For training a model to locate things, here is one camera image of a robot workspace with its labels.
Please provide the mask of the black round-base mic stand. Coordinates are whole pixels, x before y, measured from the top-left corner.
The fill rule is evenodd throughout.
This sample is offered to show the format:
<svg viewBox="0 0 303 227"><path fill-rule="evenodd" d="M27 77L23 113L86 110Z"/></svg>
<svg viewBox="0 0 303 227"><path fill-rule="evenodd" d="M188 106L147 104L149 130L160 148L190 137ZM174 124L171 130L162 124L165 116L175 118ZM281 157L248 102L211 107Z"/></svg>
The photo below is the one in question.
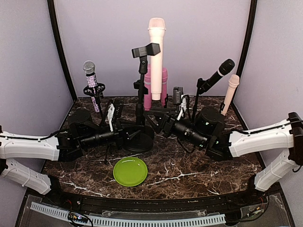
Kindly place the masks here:
<svg viewBox="0 0 303 227"><path fill-rule="evenodd" d="M127 132L127 142L123 149L133 153L145 153L153 147L154 132L151 127L145 126L145 117L143 115L143 98L144 94L148 92L144 86L144 76L148 71L148 56L155 56L159 53L160 45L156 43L132 49L133 57L140 60L140 79L134 83L134 88L138 89L138 103L135 109L136 122L123 121Z"/></svg>

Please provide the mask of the black stand for black microphone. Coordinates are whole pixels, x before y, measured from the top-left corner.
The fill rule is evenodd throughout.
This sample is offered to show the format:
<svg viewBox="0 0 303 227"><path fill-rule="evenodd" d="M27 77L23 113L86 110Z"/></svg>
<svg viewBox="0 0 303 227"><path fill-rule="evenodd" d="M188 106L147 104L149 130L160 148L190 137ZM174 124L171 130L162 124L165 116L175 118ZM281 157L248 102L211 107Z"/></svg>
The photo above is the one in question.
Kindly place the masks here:
<svg viewBox="0 0 303 227"><path fill-rule="evenodd" d="M199 96L204 93L204 83L205 81L202 78L199 78L197 80L197 91L196 91L196 97L195 97L195 102L193 106L193 111L192 111L192 117L191 117L191 122L193 123L196 117L196 112L197 112L197 106L198 106L198 98Z"/></svg>

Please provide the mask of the black handheld microphone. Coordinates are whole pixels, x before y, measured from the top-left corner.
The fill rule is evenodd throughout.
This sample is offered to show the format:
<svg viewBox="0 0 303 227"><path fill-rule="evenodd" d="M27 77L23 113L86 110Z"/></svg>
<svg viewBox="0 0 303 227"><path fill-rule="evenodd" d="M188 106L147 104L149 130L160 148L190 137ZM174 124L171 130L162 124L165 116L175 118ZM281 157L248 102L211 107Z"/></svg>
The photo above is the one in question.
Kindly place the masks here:
<svg viewBox="0 0 303 227"><path fill-rule="evenodd" d="M205 81L203 88L204 91L208 91L212 86L214 86L220 79L222 79L225 75L229 74L232 69L235 67L235 62L232 59L225 60L218 70Z"/></svg>

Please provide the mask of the large pale pink microphone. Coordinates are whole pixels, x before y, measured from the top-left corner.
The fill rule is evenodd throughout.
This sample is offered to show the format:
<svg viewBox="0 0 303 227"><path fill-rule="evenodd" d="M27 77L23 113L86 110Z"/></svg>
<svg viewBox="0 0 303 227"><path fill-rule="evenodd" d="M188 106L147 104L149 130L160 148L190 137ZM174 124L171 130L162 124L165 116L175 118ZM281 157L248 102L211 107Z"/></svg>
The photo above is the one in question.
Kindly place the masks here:
<svg viewBox="0 0 303 227"><path fill-rule="evenodd" d="M151 96L152 100L161 99L162 91L162 64L163 64L163 39L166 31L165 20L153 17L149 21L148 32L150 42L159 44L160 53L150 57Z"/></svg>

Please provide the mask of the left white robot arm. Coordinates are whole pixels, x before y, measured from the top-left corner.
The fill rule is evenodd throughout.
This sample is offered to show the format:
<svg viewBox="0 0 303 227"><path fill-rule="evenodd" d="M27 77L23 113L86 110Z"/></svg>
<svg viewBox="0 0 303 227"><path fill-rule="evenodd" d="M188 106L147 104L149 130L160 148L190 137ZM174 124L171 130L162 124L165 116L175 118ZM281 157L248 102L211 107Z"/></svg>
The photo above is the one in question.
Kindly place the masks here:
<svg viewBox="0 0 303 227"><path fill-rule="evenodd" d="M0 175L24 187L46 195L56 206L63 206L67 196L60 191L56 177L38 173L16 161L17 158L37 158L58 162L71 162L87 149L110 144L121 147L127 133L116 119L121 116L122 100L107 103L108 124L95 124L86 109L78 109L68 118L69 127L46 137L24 136L0 132Z"/></svg>

